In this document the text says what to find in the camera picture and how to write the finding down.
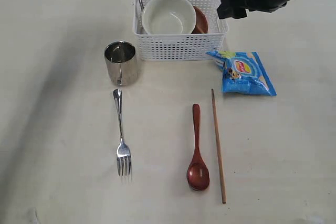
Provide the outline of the brown wooden plate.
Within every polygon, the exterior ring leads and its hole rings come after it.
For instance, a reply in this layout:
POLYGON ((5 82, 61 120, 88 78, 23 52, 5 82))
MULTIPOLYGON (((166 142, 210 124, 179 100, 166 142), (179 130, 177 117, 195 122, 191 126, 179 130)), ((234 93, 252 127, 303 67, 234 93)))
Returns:
POLYGON ((193 34, 208 33, 208 22, 207 22, 205 15, 198 7, 194 6, 194 9, 196 13, 196 25, 192 33, 193 34))

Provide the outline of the silver metal knife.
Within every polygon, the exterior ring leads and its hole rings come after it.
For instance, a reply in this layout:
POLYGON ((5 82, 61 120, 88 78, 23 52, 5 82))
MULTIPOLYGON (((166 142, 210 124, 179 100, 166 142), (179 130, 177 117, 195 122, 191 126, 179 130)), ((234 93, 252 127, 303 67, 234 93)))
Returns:
POLYGON ((143 12, 144 5, 143 5, 143 0, 138 0, 138 5, 137 5, 137 26, 138 26, 138 34, 142 35, 144 33, 143 25, 141 22, 141 14, 143 12))

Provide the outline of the silver metal fork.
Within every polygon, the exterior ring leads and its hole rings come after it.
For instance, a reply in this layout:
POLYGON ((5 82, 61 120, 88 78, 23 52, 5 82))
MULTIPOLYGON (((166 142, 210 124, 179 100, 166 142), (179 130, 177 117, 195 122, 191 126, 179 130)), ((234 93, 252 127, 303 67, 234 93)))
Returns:
POLYGON ((117 169, 119 176, 130 176, 131 174, 131 151, 124 141, 123 117, 122 117, 122 90, 113 91, 113 99, 118 115, 120 143, 116 150, 117 169))

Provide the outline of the blue Lay's chips bag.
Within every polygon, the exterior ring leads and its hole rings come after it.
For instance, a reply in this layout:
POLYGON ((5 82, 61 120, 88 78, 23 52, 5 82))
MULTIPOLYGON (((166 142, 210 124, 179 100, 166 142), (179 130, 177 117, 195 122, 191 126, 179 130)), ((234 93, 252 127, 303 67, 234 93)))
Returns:
POLYGON ((208 51, 222 71, 222 92, 274 97, 276 90, 257 52, 208 51))

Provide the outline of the dark red wooden spoon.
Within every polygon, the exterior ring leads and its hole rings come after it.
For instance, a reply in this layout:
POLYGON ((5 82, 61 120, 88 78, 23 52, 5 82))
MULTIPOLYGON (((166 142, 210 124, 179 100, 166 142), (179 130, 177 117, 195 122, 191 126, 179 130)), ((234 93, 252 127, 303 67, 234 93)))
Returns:
POLYGON ((204 191, 209 186, 209 171, 199 149, 201 110, 198 104, 193 104, 194 153, 187 169, 186 178, 189 186, 196 191, 204 191))

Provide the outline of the white ceramic bowl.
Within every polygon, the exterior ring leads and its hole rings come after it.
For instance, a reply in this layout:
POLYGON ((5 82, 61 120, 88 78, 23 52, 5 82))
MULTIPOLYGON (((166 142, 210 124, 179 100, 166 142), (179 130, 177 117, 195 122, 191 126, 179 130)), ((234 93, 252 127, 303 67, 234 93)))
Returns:
POLYGON ((196 11, 188 0, 149 0, 141 18, 149 35, 191 34, 196 26, 196 11))

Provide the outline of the white perforated plastic basket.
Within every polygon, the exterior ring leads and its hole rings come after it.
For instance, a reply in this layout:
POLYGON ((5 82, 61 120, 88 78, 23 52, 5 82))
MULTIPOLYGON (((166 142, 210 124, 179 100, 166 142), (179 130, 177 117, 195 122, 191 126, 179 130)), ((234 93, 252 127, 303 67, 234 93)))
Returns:
POLYGON ((142 27, 139 0, 134 0, 133 32, 137 40, 137 55, 143 61, 208 60, 208 51, 228 49, 226 35, 229 26, 219 19, 220 0, 188 0, 205 15, 208 33, 189 35, 147 35, 142 27))

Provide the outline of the shiny stainless steel cup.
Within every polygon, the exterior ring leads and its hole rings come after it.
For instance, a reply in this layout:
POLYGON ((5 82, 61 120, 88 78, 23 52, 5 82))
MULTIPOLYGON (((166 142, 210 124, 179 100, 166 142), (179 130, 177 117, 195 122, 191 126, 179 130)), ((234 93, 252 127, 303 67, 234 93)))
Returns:
POLYGON ((133 84, 138 78, 138 63, 135 47, 126 41, 116 41, 104 50, 108 75, 118 86, 133 84))

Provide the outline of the light wooden chopstick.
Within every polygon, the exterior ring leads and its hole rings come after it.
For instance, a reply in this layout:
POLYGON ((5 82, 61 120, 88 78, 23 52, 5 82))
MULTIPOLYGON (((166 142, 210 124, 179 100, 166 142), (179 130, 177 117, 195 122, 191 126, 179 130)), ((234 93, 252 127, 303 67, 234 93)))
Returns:
POLYGON ((216 138, 216 149, 217 149, 217 160, 218 160, 219 178, 220 178, 220 186, 221 186, 220 188, 221 188, 221 195, 222 195, 222 204, 226 204, 227 200, 226 200, 225 180, 224 180, 224 171, 223 171, 223 161, 222 161, 221 146, 220 146, 216 102, 215 102, 215 95, 214 95, 213 89, 211 89, 211 96, 212 96, 212 108, 213 108, 214 129, 215 129, 215 138, 216 138))

